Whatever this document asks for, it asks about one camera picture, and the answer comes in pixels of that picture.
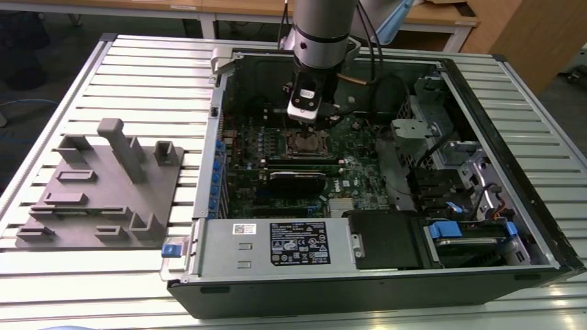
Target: table leg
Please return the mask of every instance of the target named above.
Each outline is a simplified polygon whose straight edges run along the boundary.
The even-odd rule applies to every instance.
[[[199,14],[202,24],[202,35],[205,39],[217,39],[217,29],[214,22],[217,21],[215,15],[211,13]]]
[[[82,14],[67,14],[75,27],[82,26]]]
[[[455,30],[455,32],[451,34],[451,37],[449,38],[447,44],[445,46],[443,52],[450,53],[458,53],[461,52],[461,48],[463,47],[463,44],[466,43],[469,33],[471,33],[470,26],[459,26]]]

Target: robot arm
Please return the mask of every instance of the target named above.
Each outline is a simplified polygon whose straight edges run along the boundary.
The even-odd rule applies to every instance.
[[[338,87],[337,74],[349,51],[349,36],[354,23],[358,0],[298,0],[295,2],[294,27],[283,45],[295,52],[295,73],[293,93],[287,113],[291,119],[314,123],[323,103],[334,103]],[[369,11],[391,12],[381,19],[378,30],[386,34],[390,43],[414,0],[399,0],[401,5],[390,1],[371,0]]]

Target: motherboard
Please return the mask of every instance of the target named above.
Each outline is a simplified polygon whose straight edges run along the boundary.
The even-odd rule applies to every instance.
[[[390,208],[375,141],[383,127],[347,116],[314,131],[287,119],[259,124],[227,117],[229,217],[341,217],[353,209]]]

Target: power supply label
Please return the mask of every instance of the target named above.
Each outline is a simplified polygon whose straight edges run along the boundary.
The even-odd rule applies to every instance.
[[[271,223],[271,263],[275,266],[331,263],[326,222]]]

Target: aluminum workbench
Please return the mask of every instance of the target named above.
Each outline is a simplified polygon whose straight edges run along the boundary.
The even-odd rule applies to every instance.
[[[122,118],[124,133],[138,135],[143,146],[152,146],[163,138],[186,148],[167,234],[190,234],[214,87],[210,56],[221,45],[275,48],[273,43],[146,36],[100,41],[0,199],[0,329],[58,325],[96,329],[587,328],[585,274],[566,283],[515,292],[482,306],[196,320],[171,297],[160,279],[160,251],[14,250],[30,205],[38,202],[60,162],[52,151],[60,136],[86,134],[92,144],[107,144],[96,135],[104,117]],[[386,53],[439,56],[405,50]],[[586,158],[509,63],[490,55],[442,56],[457,62],[562,231],[582,259],[587,259]],[[182,260],[170,265],[172,270],[182,266]]]

